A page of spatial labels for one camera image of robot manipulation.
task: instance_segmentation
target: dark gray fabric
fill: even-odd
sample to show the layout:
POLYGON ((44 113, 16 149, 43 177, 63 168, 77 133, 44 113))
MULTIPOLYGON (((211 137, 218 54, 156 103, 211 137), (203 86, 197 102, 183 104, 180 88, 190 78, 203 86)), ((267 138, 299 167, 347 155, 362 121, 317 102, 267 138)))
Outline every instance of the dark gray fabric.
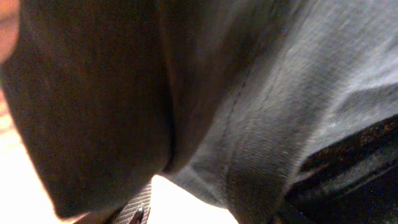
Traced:
POLYGON ((395 0, 158 3, 22 2, 4 89, 58 214, 163 169, 265 223, 305 158, 398 113, 395 0))
MULTIPOLYGON (((202 200, 228 207, 241 223, 265 223, 272 210, 265 204, 277 203, 308 155, 398 113, 397 1, 274 4, 285 13, 282 31, 267 33, 268 24, 258 23, 254 16, 242 22, 231 13, 229 29, 225 20, 212 21, 214 27, 268 35, 244 33, 258 37, 255 47, 245 48, 257 57, 241 71, 203 73, 224 72, 233 78, 237 72, 247 78, 224 95, 199 150, 170 178, 202 200), (270 42, 272 35, 277 37, 270 42)), ((206 12, 218 15, 217 9, 215 5, 206 12)), ((264 14, 280 19, 271 12, 264 14)), ((218 32, 208 32, 212 38, 204 39, 248 44, 245 38, 231 40, 223 36, 229 33, 218 32)), ((238 49, 207 49, 210 43, 199 45, 200 62, 208 58, 211 63, 211 58, 225 54, 247 59, 238 49)))

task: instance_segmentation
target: hand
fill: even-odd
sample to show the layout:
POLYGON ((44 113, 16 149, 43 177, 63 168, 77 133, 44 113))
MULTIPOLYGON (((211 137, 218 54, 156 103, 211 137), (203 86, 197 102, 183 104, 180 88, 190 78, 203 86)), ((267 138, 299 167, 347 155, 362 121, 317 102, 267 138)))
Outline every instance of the hand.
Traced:
POLYGON ((0 64, 9 58, 19 32, 19 0, 0 1, 0 64))

